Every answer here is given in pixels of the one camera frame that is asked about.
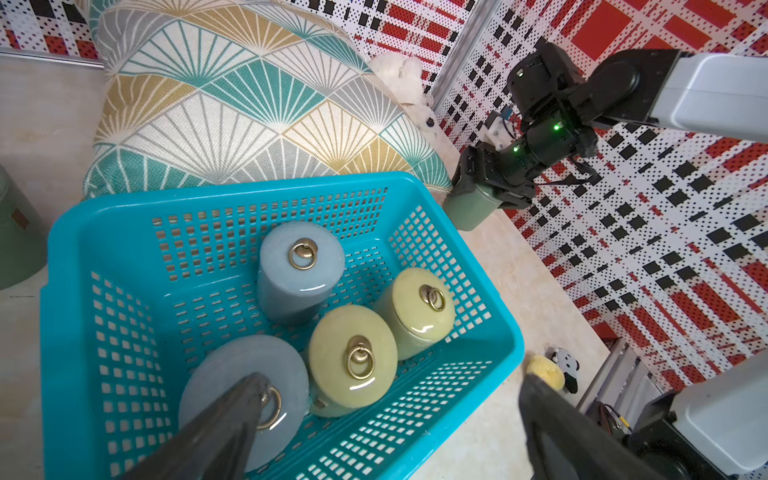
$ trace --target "checkered wallpaper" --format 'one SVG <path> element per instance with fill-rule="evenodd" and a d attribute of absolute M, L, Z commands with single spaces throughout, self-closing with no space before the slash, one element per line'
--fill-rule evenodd
<path fill-rule="evenodd" d="M 344 28 L 368 58 L 401 51 L 424 63 L 427 89 L 458 41 L 476 0 L 291 0 Z M 62 0 L 2 0 L 0 47 L 96 58 L 86 21 Z"/>
<path fill-rule="evenodd" d="M 97 58 L 86 21 L 61 0 L 2 0 L 0 47 Z"/>
<path fill-rule="evenodd" d="M 763 55 L 766 17 L 766 0 L 508 2 L 436 114 L 457 146 L 476 143 L 488 113 L 510 103 L 511 67 L 545 39 L 589 75 L 627 48 Z M 599 181 L 542 187 L 532 207 L 508 212 L 585 319 L 629 339 L 667 388 L 764 349 L 768 145 L 621 124 L 599 148 Z M 539 181 L 572 171 L 560 163 Z"/>

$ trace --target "blue plastic basket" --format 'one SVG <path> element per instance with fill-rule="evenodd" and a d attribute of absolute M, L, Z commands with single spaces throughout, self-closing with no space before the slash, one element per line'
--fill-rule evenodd
<path fill-rule="evenodd" d="M 313 324 L 269 323 L 258 252 L 290 220 L 341 240 L 346 270 L 325 310 L 369 305 L 408 266 L 450 287 L 445 341 L 402 362 L 383 399 L 308 416 L 249 478 L 406 478 L 522 361 L 517 323 L 440 206 L 408 174 L 365 174 L 121 194 L 67 212 L 42 291 L 45 474 L 113 478 L 166 442 L 190 373 L 227 341 L 266 334 L 299 351 Z"/>

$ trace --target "metal frame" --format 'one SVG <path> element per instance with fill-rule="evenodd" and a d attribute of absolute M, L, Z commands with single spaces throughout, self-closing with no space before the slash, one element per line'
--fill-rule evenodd
<path fill-rule="evenodd" d="M 52 61 L 54 63 L 63 63 L 78 65 L 81 67 L 104 68 L 100 60 L 91 60 L 90 58 L 70 57 L 69 55 L 57 55 L 53 53 L 42 53 L 31 50 L 17 50 L 15 48 L 0 47 L 0 56 L 12 58 L 27 58 L 29 60 Z"/>
<path fill-rule="evenodd" d="M 475 11 L 469 16 L 467 25 L 462 28 L 462 33 L 455 43 L 453 52 L 448 56 L 432 85 L 432 90 L 429 92 L 435 99 L 432 108 L 437 108 L 442 104 L 445 96 L 451 91 L 451 86 L 461 73 L 469 55 L 475 50 L 475 44 L 480 39 L 480 35 L 493 18 L 493 12 L 498 10 L 503 2 L 502 0 L 480 0 L 478 3 L 479 5 L 475 6 Z"/>

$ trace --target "geometric patterned pillow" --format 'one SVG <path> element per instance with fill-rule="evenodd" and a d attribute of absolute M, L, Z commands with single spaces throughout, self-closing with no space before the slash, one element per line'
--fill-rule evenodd
<path fill-rule="evenodd" d="M 401 170 L 437 153 L 324 18 L 275 2 L 76 0 L 108 90 L 86 198 Z"/>

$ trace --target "green container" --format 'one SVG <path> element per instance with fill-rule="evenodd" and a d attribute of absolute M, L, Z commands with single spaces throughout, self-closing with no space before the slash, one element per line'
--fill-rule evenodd
<path fill-rule="evenodd" d="M 0 290 L 45 266 L 46 236 L 38 212 L 0 165 Z"/>
<path fill-rule="evenodd" d="M 502 204 L 493 194 L 493 187 L 477 185 L 470 194 L 447 197 L 442 209 L 457 230 L 470 232 Z"/>

